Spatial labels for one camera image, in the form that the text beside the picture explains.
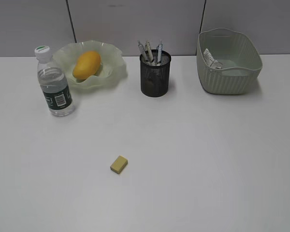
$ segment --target wavy glass bowl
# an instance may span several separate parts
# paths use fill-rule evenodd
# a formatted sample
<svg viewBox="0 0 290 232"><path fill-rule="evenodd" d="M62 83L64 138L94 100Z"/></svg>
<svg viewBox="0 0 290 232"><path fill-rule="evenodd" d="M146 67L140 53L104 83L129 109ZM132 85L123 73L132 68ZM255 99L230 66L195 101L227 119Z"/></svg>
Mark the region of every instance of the wavy glass bowl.
<svg viewBox="0 0 290 232"><path fill-rule="evenodd" d="M72 72L79 56L87 51L96 51L100 54L101 66L95 75L85 81L79 81ZM121 54L122 52L114 45L91 40L68 44L55 52L53 57L64 71L70 87L88 89L111 85L118 81L123 72L126 72L126 63Z"/></svg>

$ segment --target mango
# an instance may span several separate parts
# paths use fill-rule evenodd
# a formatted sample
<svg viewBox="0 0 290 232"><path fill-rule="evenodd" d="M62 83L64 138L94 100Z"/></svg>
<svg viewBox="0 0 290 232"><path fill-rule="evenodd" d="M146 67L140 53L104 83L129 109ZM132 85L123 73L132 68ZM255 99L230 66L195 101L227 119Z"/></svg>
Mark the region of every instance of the mango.
<svg viewBox="0 0 290 232"><path fill-rule="evenodd" d="M95 51L88 51L80 55L73 69L73 76L78 80L86 80L94 75L101 64L101 57Z"/></svg>

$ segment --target yellow eraser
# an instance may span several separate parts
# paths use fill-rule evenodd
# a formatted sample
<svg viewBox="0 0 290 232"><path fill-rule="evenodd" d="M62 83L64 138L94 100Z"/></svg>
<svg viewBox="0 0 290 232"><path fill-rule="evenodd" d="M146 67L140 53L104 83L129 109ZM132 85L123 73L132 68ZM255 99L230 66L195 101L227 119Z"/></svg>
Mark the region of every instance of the yellow eraser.
<svg viewBox="0 0 290 232"><path fill-rule="evenodd" d="M126 167L127 164L128 164L128 160L126 158L122 156L118 156L118 158L111 165L111 170L119 174Z"/></svg>

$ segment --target black mesh pen holder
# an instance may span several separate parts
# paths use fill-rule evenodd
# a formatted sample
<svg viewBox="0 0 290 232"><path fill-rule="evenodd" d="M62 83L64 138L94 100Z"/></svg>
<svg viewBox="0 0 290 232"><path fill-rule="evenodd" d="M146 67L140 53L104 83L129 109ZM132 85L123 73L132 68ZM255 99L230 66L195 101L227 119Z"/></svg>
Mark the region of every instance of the black mesh pen holder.
<svg viewBox="0 0 290 232"><path fill-rule="evenodd" d="M158 50L151 50L155 63L157 62ZM161 97L169 89L169 75L171 56L169 53L162 51L161 66L152 66L146 64L142 56L141 63L141 91L149 97Z"/></svg>

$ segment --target bottle cap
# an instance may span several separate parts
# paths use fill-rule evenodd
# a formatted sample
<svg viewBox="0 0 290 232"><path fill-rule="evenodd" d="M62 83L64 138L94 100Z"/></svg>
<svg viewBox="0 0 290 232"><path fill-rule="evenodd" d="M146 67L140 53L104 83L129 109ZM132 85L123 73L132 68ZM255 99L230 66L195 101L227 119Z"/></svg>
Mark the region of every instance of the bottle cap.
<svg viewBox="0 0 290 232"><path fill-rule="evenodd" d="M34 54L38 60L45 60L52 57L49 46L39 46L34 50Z"/></svg>

